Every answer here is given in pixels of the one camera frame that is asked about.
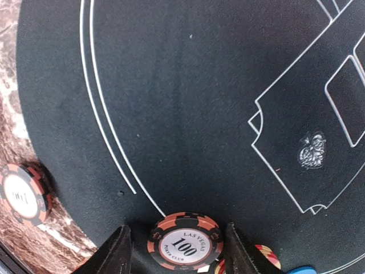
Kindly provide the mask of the black poker chip stack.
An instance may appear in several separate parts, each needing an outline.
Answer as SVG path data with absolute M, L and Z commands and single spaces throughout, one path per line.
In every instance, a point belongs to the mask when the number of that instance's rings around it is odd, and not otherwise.
M 4 165 L 1 168 L 1 203 L 21 224 L 43 224 L 52 209 L 46 178 L 29 164 Z

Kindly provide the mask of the red poker chip stack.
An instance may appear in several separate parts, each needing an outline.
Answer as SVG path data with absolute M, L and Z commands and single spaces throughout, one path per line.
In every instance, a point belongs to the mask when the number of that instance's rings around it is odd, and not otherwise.
M 275 267 L 281 269 L 281 263 L 274 252 L 265 245 L 256 244 L 255 247 L 270 261 Z M 214 269 L 215 274 L 226 274 L 225 259 L 220 259 Z

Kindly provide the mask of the black 100 poker chip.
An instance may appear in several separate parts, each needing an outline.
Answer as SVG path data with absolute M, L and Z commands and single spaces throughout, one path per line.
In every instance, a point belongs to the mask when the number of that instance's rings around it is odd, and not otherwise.
M 194 212 L 178 212 L 161 219 L 147 241 L 152 258 L 174 271 L 192 271 L 210 265 L 223 248 L 219 225 L 209 216 Z

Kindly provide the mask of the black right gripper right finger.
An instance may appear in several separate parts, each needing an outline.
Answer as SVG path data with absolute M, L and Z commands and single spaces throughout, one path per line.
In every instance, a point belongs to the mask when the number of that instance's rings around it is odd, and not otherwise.
M 226 273 L 274 274 L 281 273 L 233 222 L 225 228 L 224 259 Z

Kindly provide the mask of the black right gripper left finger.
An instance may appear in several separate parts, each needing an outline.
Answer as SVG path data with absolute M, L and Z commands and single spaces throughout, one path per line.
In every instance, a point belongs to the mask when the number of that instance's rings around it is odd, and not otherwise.
M 102 246 L 74 274 L 129 274 L 132 240 L 129 226 L 118 227 Z

